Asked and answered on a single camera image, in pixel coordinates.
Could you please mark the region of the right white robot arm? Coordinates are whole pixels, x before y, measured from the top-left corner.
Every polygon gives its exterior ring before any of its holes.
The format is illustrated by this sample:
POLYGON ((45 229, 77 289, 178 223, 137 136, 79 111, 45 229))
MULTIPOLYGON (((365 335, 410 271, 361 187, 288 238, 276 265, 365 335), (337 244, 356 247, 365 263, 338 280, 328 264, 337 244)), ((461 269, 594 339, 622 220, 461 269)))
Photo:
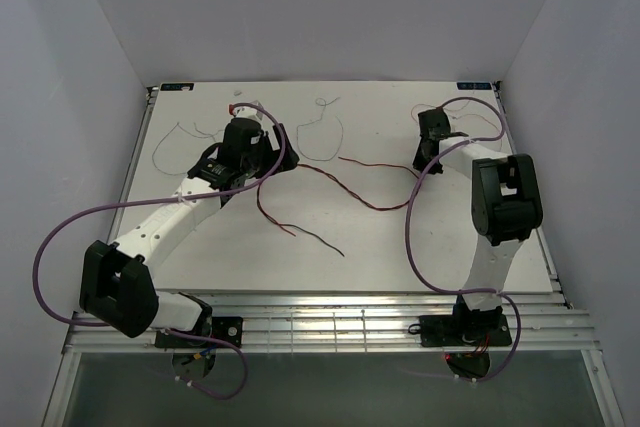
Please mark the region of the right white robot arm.
POLYGON ((418 123, 420 143, 413 167, 429 174, 449 167, 471 181, 477 242, 451 329, 458 341, 474 344, 499 327, 499 293, 516 253, 543 220, 534 162, 527 154, 498 152, 453 131, 443 108, 419 113, 418 123))

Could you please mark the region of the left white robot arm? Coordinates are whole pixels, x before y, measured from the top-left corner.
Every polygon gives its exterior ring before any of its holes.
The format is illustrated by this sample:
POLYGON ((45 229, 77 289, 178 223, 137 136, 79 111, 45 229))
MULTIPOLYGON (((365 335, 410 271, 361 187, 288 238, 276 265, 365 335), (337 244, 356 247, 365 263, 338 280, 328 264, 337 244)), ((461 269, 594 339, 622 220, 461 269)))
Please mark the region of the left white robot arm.
POLYGON ((222 141, 202 152, 170 202, 112 243, 95 241, 87 248, 81 308, 130 338, 170 328, 190 346, 205 344, 212 334, 209 307, 190 295, 158 291, 156 271, 247 181, 292 170, 298 161, 283 124, 268 134, 254 115, 232 119, 222 141))

